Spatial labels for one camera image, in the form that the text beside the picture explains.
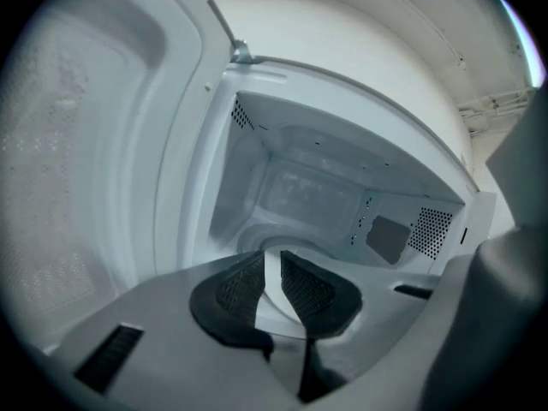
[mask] metal bracket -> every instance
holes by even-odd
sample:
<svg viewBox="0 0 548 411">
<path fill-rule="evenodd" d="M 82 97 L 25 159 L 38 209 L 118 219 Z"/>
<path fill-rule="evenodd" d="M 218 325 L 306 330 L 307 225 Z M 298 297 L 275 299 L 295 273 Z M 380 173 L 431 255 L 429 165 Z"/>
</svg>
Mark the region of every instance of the metal bracket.
<svg viewBox="0 0 548 411">
<path fill-rule="evenodd" d="M 245 39 L 235 39 L 232 44 L 235 48 L 235 54 L 230 60 L 231 63 L 253 64 L 253 57 L 249 52 L 249 47 L 247 46 L 247 41 Z"/>
</svg>

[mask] black mesh pad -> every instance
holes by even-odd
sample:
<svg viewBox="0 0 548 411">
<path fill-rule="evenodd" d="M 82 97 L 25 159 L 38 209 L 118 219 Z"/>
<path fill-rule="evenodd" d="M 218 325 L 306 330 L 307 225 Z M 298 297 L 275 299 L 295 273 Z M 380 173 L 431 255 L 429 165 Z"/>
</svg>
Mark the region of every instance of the black mesh pad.
<svg viewBox="0 0 548 411">
<path fill-rule="evenodd" d="M 288 297 L 309 339 L 343 333 L 361 310 L 361 292 L 351 282 L 282 251 L 282 290 Z"/>
<path fill-rule="evenodd" d="M 272 338 L 254 328 L 264 289 L 265 256 L 257 252 L 196 286 L 190 311 L 200 327 L 222 344 L 258 348 L 268 357 Z"/>
<path fill-rule="evenodd" d="M 253 259 L 217 287 L 217 303 L 242 323 L 255 326 L 257 303 L 265 290 L 265 260 Z"/>
</svg>

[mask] black slot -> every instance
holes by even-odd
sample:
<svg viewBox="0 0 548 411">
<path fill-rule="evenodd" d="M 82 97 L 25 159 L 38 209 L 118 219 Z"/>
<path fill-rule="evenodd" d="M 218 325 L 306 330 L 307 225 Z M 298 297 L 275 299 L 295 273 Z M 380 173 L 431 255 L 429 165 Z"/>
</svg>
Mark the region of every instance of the black slot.
<svg viewBox="0 0 548 411">
<path fill-rule="evenodd" d="M 466 233 L 468 232 L 468 227 L 464 229 L 464 233 L 462 233 L 462 239 L 461 239 L 461 245 L 464 242 L 464 238 L 466 237 Z"/>
<path fill-rule="evenodd" d="M 410 286 L 408 284 L 401 284 L 394 288 L 396 292 L 400 292 L 405 295 L 411 295 L 412 297 L 421 298 L 423 300 L 428 300 L 432 296 L 431 289 L 417 288 L 416 286 Z"/>
<path fill-rule="evenodd" d="M 119 325 L 87 358 L 74 376 L 98 393 L 104 393 L 143 335 L 141 329 Z"/>
</svg>

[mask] open microwave door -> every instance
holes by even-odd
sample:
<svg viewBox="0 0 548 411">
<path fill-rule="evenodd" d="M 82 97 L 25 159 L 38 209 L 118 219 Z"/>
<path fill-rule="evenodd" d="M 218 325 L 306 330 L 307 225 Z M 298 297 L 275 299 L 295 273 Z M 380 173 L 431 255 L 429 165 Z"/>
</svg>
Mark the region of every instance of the open microwave door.
<svg viewBox="0 0 548 411">
<path fill-rule="evenodd" d="M 170 160 L 188 164 L 233 44 L 212 0 L 46 0 L 27 23 L 0 80 L 0 247 L 28 341 L 170 268 Z"/>
</svg>

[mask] perforated vent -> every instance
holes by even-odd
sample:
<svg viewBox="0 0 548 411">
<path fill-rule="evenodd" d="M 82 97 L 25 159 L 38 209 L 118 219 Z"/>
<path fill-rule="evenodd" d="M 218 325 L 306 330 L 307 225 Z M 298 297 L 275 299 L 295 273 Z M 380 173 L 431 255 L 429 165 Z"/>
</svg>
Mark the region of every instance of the perforated vent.
<svg viewBox="0 0 548 411">
<path fill-rule="evenodd" d="M 249 117 L 247 117 L 246 111 L 244 111 L 243 107 L 241 106 L 240 99 L 236 99 L 234 108 L 232 109 L 232 113 L 230 115 L 232 116 L 232 120 L 236 122 L 236 124 L 241 129 L 244 129 L 244 127 L 248 126 L 253 131 L 255 130 L 255 126 L 251 123 Z"/>
<path fill-rule="evenodd" d="M 451 213 L 422 207 L 408 245 L 435 260 L 439 248 L 444 244 L 452 218 Z"/>
<path fill-rule="evenodd" d="M 24 37 L 0 83 L 2 292 L 18 321 L 48 333 L 75 306 L 105 297 L 70 218 L 69 163 L 88 74 L 60 37 L 54 27 Z"/>
</svg>

